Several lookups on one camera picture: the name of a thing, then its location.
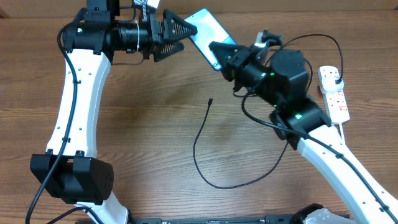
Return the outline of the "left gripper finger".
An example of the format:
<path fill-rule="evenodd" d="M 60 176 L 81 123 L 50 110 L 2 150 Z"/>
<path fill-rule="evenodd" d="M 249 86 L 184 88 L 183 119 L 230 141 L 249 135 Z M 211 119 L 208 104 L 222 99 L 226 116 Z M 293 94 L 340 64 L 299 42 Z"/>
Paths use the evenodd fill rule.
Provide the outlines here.
<path fill-rule="evenodd" d="M 179 41 L 197 34 L 197 27 L 183 20 L 172 11 L 165 9 L 162 19 L 162 31 L 165 41 Z"/>
<path fill-rule="evenodd" d="M 173 54 L 184 50 L 184 45 L 181 42 L 171 42 L 157 47 L 153 51 L 154 62 L 159 62 Z"/>

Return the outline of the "blue Samsung Galaxy smartphone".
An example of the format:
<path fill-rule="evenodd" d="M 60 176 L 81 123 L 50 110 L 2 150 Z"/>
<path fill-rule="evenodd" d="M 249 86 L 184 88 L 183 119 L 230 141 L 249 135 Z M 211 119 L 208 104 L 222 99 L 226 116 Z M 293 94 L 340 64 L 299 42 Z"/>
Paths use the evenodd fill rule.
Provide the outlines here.
<path fill-rule="evenodd" d="M 214 53 L 210 50 L 209 45 L 212 42 L 236 45 L 234 39 L 227 33 L 224 27 L 216 20 L 214 15 L 207 8 L 200 9 L 196 13 L 188 16 L 185 19 L 185 22 L 188 22 L 197 28 L 197 33 L 195 35 L 191 35 L 190 40 L 211 67 L 215 71 L 220 71 L 222 66 L 216 59 Z"/>

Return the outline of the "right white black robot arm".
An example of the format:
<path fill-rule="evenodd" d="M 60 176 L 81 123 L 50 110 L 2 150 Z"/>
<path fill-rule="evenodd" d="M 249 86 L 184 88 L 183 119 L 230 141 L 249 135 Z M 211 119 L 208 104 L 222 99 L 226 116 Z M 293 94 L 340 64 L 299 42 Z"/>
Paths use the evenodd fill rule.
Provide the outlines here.
<path fill-rule="evenodd" d="M 325 112 L 308 96 L 308 71 L 298 50 L 276 40 L 250 47 L 212 42 L 209 45 L 225 79 L 245 87 L 274 107 L 275 129 L 324 176 L 357 223 L 397 223 L 397 199 L 372 177 L 344 144 Z"/>

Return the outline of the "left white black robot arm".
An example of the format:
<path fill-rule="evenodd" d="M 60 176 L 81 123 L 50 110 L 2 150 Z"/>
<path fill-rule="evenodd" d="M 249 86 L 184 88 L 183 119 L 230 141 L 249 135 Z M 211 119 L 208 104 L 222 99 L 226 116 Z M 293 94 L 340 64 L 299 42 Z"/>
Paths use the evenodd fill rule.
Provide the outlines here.
<path fill-rule="evenodd" d="M 122 21 L 118 1 L 88 1 L 57 35 L 65 59 L 62 99 L 45 153 L 32 155 L 30 170 L 40 192 L 83 210 L 93 223 L 134 221 L 113 192 L 112 165 L 97 158 L 98 113 L 114 53 L 139 52 L 158 62 L 181 52 L 182 40 L 197 33 L 170 10 L 158 21 L 158 6 L 158 1 L 133 1 L 133 18 Z"/>

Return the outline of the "white charger plug adapter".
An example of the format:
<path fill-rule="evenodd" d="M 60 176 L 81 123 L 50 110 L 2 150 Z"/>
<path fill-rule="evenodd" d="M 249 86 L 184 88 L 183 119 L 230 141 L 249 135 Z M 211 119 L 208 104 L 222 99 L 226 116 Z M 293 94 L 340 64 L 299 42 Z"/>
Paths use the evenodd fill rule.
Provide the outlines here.
<path fill-rule="evenodd" d="M 341 91 L 345 86 L 343 80 L 339 81 L 339 79 L 335 77 L 326 77 L 320 80 L 320 91 L 323 94 L 330 94 L 337 91 Z"/>

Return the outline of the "white power strip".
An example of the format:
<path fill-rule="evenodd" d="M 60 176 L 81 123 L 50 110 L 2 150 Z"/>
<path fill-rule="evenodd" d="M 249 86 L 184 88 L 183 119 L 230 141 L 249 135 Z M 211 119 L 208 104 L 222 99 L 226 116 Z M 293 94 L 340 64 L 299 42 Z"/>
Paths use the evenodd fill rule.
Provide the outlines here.
<path fill-rule="evenodd" d="M 324 65 L 318 69 L 318 80 L 326 77 L 340 79 L 339 71 L 336 67 Z M 331 119 L 332 124 L 343 124 L 350 120 L 349 111 L 343 89 L 330 94 L 322 94 L 326 113 Z"/>

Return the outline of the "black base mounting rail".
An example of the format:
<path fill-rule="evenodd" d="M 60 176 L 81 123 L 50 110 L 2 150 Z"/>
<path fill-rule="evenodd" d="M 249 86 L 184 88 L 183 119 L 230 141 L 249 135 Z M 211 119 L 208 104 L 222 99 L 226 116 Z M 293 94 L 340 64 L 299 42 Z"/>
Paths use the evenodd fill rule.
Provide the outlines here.
<path fill-rule="evenodd" d="M 177 220 L 162 220 L 160 218 L 132 219 L 127 217 L 127 223 L 135 224 L 303 224 L 303 223 L 355 223 L 349 215 L 335 215 L 319 204 L 312 204 L 295 214 L 266 215 L 264 217 L 244 218 L 191 218 Z"/>

